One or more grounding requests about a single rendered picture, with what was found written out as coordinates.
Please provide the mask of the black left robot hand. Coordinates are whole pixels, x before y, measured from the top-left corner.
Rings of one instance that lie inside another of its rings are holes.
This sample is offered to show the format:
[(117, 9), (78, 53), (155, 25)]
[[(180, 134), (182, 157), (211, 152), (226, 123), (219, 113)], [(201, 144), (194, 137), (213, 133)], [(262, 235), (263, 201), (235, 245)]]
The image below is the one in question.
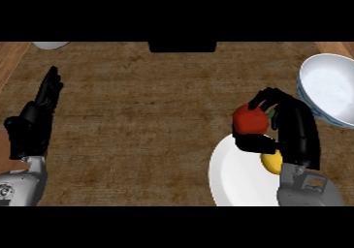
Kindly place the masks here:
[(58, 68), (52, 66), (41, 80), (34, 100), (25, 103), (21, 114), (7, 117), (3, 122), (9, 135), (12, 160), (41, 156), (46, 152), (62, 88)]

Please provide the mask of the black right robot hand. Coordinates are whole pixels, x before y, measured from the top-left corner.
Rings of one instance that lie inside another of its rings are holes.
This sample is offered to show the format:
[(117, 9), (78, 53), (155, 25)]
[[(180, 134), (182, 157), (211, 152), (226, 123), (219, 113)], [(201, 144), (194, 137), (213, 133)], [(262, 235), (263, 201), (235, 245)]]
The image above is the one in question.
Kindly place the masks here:
[(260, 108), (269, 127), (263, 135), (241, 135), (234, 130), (232, 138), (241, 151), (274, 154), (280, 150), (282, 162), (319, 169), (319, 138), (317, 124), (306, 104), (278, 88), (266, 87), (247, 102), (248, 109)]

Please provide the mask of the red bell pepper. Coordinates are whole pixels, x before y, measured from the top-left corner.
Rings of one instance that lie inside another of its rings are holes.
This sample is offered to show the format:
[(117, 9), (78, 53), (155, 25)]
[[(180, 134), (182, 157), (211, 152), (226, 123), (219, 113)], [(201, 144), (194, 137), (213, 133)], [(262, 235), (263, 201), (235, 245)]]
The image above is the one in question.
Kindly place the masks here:
[(241, 105), (232, 113), (234, 130), (241, 135), (263, 135), (269, 127), (268, 117), (260, 108), (247, 107), (248, 104)]

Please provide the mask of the white bowl with blue rim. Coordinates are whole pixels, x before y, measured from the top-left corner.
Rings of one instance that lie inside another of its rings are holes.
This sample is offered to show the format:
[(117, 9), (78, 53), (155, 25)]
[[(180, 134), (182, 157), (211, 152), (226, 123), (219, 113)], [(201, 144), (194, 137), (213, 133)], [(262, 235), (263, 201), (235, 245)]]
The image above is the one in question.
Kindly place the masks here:
[(354, 129), (354, 59), (331, 53), (308, 57), (296, 74), (296, 95), (315, 117)]

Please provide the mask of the white plate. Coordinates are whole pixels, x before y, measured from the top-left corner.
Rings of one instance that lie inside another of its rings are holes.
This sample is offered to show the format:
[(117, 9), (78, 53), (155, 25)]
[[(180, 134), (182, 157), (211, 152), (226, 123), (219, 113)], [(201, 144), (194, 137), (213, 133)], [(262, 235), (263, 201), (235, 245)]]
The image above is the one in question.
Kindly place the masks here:
[(257, 153), (238, 150), (228, 135), (208, 159), (208, 190), (217, 206), (277, 206), (280, 177), (269, 173)]

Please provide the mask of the yellow lemon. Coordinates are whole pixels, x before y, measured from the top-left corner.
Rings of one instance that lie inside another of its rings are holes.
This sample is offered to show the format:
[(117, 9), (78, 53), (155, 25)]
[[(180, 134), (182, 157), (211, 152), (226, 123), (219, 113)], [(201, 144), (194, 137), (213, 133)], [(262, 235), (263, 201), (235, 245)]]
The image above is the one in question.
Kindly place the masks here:
[(282, 156), (280, 150), (275, 150), (274, 154), (262, 153), (259, 158), (265, 170), (272, 174), (280, 174), (282, 165)]

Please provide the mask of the pale grey round object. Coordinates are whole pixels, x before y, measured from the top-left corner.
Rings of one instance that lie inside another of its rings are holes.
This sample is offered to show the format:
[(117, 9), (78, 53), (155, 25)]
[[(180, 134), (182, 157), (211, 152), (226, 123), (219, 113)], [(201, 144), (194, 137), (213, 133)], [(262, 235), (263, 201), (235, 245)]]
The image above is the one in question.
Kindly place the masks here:
[(56, 49), (66, 45), (66, 42), (34, 42), (32, 43), (40, 49)]

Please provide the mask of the brown woven placemat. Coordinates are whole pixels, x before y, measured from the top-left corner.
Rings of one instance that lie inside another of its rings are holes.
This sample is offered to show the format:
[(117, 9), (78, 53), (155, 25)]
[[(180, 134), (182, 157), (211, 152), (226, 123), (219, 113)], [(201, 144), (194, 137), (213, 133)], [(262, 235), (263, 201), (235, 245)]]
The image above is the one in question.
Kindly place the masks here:
[(44, 205), (210, 205), (207, 167), (231, 114), (265, 87), (294, 91), (311, 43), (222, 43), (152, 53), (143, 43), (25, 46), (0, 91), (0, 129), (50, 68), (63, 82)]

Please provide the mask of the black box-shaped object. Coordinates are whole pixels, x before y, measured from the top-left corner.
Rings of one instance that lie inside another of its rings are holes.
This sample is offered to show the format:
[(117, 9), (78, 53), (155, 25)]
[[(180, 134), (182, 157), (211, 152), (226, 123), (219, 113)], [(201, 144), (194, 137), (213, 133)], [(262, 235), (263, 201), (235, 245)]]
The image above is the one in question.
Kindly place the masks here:
[(216, 48), (216, 43), (148, 42), (148, 46), (151, 52), (213, 52)]

